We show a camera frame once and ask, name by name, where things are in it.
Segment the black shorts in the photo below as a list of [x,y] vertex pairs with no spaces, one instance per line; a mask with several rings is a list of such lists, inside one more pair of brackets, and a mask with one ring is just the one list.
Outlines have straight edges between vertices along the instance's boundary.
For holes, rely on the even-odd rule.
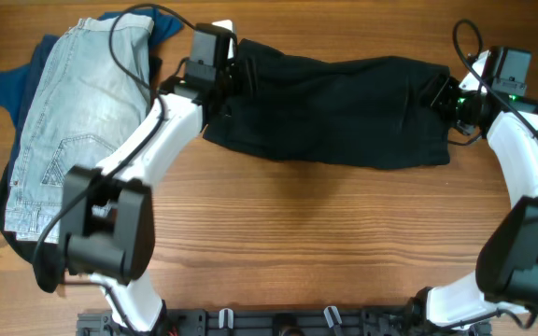
[[205,140],[274,161],[382,170],[446,165],[448,125],[423,97],[439,64],[386,56],[325,63],[244,39],[241,88]]

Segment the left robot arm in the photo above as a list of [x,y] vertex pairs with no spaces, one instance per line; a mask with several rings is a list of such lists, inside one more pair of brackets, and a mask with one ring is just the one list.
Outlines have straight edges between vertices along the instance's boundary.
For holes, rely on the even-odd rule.
[[183,76],[161,86],[149,115],[113,154],[75,166],[63,186],[55,279],[85,275],[111,307],[115,335],[167,335],[166,305],[148,266],[155,247],[152,191],[234,86],[237,37],[230,20],[198,23]]

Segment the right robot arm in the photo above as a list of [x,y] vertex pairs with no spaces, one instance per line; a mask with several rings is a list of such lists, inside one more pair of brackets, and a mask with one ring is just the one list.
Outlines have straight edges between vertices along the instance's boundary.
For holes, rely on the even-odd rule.
[[439,75],[422,103],[463,133],[480,130],[502,167],[511,210],[475,269],[426,287],[406,306],[408,330],[452,333],[492,317],[538,316],[538,101],[525,96],[531,53],[493,47],[464,60],[463,80]]

